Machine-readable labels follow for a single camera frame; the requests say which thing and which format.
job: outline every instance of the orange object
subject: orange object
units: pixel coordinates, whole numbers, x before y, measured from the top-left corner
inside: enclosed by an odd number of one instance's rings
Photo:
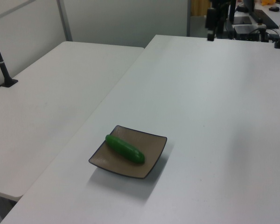
[[[276,0],[261,0],[261,5],[263,5],[263,6],[272,5],[275,3],[276,3]]]

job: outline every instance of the brown plate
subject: brown plate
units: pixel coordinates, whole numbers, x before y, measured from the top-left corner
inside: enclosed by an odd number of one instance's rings
[[[135,146],[145,156],[145,163],[133,163],[111,149],[104,141],[89,159],[99,168],[123,176],[144,179],[157,163],[166,145],[167,138],[136,131],[117,125],[110,135]]]

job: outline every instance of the square plate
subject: square plate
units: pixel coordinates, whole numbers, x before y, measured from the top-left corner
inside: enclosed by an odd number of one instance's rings
[[[167,138],[136,131],[117,125],[110,135],[118,137],[135,146],[145,156],[145,163],[133,163],[113,149],[104,141],[89,159],[89,162],[99,168],[123,176],[144,179],[157,163],[166,145]]]

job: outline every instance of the white wall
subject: white wall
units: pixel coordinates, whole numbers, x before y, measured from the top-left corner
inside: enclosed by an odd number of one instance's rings
[[[63,41],[55,0],[35,0],[0,18],[0,51],[11,77]]]
[[[63,0],[73,41],[146,47],[187,34],[188,0]]]

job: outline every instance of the cucumber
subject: cucumber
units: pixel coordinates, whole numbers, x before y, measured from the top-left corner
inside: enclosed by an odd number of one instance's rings
[[[129,161],[134,163],[144,163],[145,156],[136,147],[112,135],[106,135],[106,143],[115,152],[119,153]]]

